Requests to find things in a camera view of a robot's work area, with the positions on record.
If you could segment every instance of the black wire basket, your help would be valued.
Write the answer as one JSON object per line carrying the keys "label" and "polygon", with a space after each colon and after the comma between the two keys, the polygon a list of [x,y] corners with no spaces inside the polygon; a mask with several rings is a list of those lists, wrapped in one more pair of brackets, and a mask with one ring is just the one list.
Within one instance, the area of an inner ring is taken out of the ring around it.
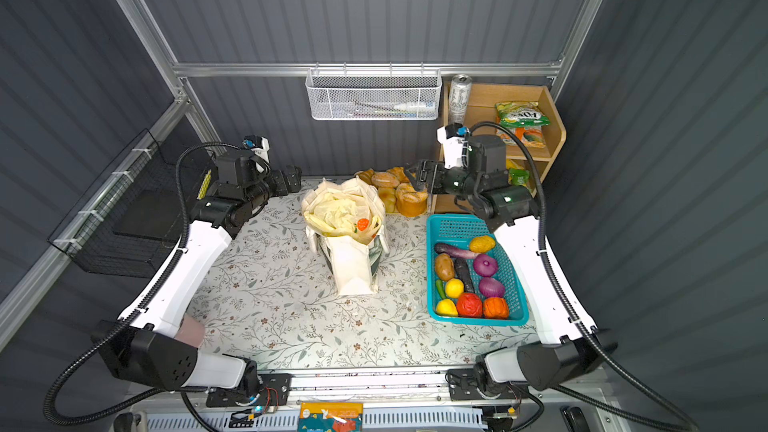
{"label": "black wire basket", "polygon": [[[145,130],[138,137],[147,133]],[[148,148],[134,149],[138,157],[125,170],[108,176],[110,187],[98,194],[92,206],[82,209],[87,203],[78,201],[48,242],[86,272],[154,276],[181,234],[176,158],[188,146],[199,143],[183,142],[175,137],[159,144],[153,138]],[[184,159],[181,182],[188,208],[197,200],[213,164],[212,153],[206,149]]]}

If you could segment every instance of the floral tablecloth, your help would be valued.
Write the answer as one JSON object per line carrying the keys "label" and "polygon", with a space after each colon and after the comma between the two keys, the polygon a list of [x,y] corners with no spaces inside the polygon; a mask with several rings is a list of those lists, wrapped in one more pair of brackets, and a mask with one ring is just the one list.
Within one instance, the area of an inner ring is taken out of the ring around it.
{"label": "floral tablecloth", "polygon": [[325,259],[307,245],[303,194],[272,198],[209,271],[188,311],[206,327],[203,350],[269,369],[391,367],[469,364],[537,340],[532,319],[496,328],[429,317],[426,216],[388,215],[379,292],[338,297]]}

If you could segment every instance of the white wire basket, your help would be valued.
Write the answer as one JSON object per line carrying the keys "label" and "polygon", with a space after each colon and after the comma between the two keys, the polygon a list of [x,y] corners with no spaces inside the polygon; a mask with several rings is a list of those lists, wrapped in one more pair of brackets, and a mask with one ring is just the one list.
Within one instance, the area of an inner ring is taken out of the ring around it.
{"label": "white wire basket", "polygon": [[306,93],[315,120],[435,120],[440,70],[315,68]]}

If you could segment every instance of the orange vegetable in bag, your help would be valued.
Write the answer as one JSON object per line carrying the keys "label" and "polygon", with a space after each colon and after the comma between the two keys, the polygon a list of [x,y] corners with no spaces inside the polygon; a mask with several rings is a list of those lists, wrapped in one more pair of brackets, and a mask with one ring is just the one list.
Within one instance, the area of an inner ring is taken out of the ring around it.
{"label": "orange vegetable in bag", "polygon": [[501,297],[489,297],[482,306],[485,318],[509,318],[509,306]]}

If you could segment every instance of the teal basket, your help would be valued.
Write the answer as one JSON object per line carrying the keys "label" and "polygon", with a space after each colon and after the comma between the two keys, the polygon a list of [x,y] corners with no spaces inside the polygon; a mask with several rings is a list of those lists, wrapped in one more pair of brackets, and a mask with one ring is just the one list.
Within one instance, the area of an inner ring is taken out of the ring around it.
{"label": "teal basket", "polygon": [[[429,315],[440,322],[452,322],[454,324],[466,325],[490,325],[492,327],[507,327],[509,325],[524,325],[528,322],[528,306],[525,303],[525,293],[520,285],[517,275],[514,273],[512,263],[509,261],[504,249],[496,245],[488,255],[498,262],[498,272],[494,278],[503,283],[506,287],[504,300],[509,306],[509,319],[500,320],[495,318],[464,318],[464,317],[442,317],[435,313],[435,307],[440,302],[440,296],[435,290],[435,281],[438,279],[435,273],[435,244],[443,242],[454,245],[459,248],[469,249],[469,242],[479,235],[491,235],[485,222],[475,216],[465,216],[461,214],[436,214],[427,219],[427,304]],[[475,285],[475,291],[480,298],[485,298],[479,290],[478,284],[481,277],[475,273],[475,267],[472,260],[469,263],[469,273],[472,276],[472,283]]]}

